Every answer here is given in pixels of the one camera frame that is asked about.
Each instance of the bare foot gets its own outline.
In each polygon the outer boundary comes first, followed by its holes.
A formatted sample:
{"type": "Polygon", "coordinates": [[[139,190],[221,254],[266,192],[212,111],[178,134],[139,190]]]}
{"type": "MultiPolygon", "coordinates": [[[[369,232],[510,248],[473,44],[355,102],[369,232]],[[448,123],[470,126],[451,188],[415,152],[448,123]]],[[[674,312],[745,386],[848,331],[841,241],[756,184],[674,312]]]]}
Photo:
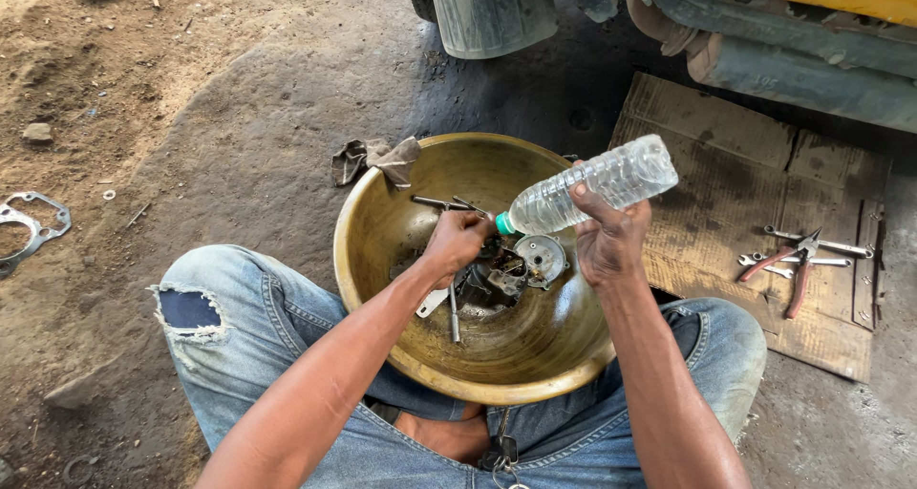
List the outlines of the bare foot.
{"type": "Polygon", "coordinates": [[[465,404],[462,421],[434,421],[401,412],[395,427],[436,453],[472,466],[490,446],[482,404],[465,404]]]}

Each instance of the cardboard sheet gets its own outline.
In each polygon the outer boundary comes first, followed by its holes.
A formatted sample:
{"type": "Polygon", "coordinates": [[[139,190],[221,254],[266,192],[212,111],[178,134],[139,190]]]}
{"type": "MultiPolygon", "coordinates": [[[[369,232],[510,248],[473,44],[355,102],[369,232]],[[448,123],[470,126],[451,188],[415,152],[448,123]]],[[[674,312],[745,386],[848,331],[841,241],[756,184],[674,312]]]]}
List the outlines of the cardboard sheet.
{"type": "Polygon", "coordinates": [[[876,247],[889,161],[637,73],[611,147],[649,133],[666,142],[681,179],[653,204],[650,283],[676,296],[732,301],[758,319],[772,350],[867,382],[876,261],[819,248],[819,257],[854,265],[816,267],[800,314],[787,320],[794,280],[760,272],[740,284],[747,267],[738,258],[791,243],[766,235],[767,224],[802,235],[821,225],[823,239],[876,247]]]}

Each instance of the blue denim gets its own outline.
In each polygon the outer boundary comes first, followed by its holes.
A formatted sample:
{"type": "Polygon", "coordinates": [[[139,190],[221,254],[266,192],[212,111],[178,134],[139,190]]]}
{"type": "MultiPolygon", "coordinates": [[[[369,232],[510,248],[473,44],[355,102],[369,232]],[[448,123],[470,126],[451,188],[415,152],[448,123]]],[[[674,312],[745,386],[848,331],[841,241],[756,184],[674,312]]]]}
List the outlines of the blue denim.
{"type": "MultiPolygon", "coordinates": [[[[306,348],[347,316],[338,296],[278,260],[230,245],[186,253],[151,290],[211,450],[306,348]]],[[[720,299],[676,301],[660,310],[694,384],[735,439],[764,371],[760,326],[720,299]]],[[[387,363],[367,395],[430,419],[458,420],[465,406],[387,363]]],[[[488,407],[487,413],[493,436],[501,409],[488,407]]],[[[511,407],[507,433],[519,444],[515,471],[529,487],[644,485],[617,361],[571,393],[511,407]]],[[[514,482],[509,474],[498,477],[504,486],[514,482]]],[[[361,486],[496,487],[489,471],[434,453],[359,404],[303,487],[361,486]]]]}

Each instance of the oily floor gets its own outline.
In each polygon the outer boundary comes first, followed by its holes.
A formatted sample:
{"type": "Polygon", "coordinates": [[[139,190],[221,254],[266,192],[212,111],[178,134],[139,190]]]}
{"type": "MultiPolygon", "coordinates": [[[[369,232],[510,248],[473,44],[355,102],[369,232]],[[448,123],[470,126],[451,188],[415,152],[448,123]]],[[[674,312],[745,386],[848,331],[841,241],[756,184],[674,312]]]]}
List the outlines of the oily floor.
{"type": "MultiPolygon", "coordinates": [[[[87,486],[192,483],[207,451],[144,287],[186,249],[233,242],[334,291],[329,250],[348,193],[330,183],[337,144],[486,131],[590,157],[606,149],[634,72],[694,86],[683,58],[662,58],[626,15],[597,25],[563,1],[555,37],[488,61],[446,55],[409,0],[0,1],[15,9],[0,16],[0,68],[16,74],[0,92],[0,187],[42,191],[75,223],[0,282],[0,458],[18,487],[65,486],[80,455],[99,457],[87,486]],[[57,150],[19,142],[37,118],[59,130],[57,150]],[[109,188],[117,198],[105,202],[109,188]],[[85,406],[42,403],[90,372],[85,406]]],[[[769,353],[740,442],[752,480],[911,486],[913,136],[709,91],[895,160],[872,381],[769,353]]]]}

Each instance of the brass basin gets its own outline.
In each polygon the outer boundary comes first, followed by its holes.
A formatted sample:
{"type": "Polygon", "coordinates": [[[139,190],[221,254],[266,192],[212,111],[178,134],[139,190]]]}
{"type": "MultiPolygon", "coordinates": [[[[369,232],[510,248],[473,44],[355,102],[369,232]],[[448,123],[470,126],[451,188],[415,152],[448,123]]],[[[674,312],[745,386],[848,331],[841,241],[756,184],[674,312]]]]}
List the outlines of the brass basin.
{"type": "MultiPolygon", "coordinates": [[[[433,207],[458,195],[491,212],[506,210],[537,181],[569,161],[520,139],[457,133],[420,141],[411,188],[396,191],[370,169],[338,216],[334,259],[344,307],[352,312],[389,282],[389,268],[423,249],[437,224],[433,207]]],[[[389,354],[411,378],[452,397],[483,404],[530,403],[593,380],[614,358],[598,298],[579,275],[576,234],[560,237],[571,267],[543,291],[528,288],[518,305],[482,318],[460,311],[462,343],[449,335],[448,303],[426,319],[414,317],[389,354]]]]}

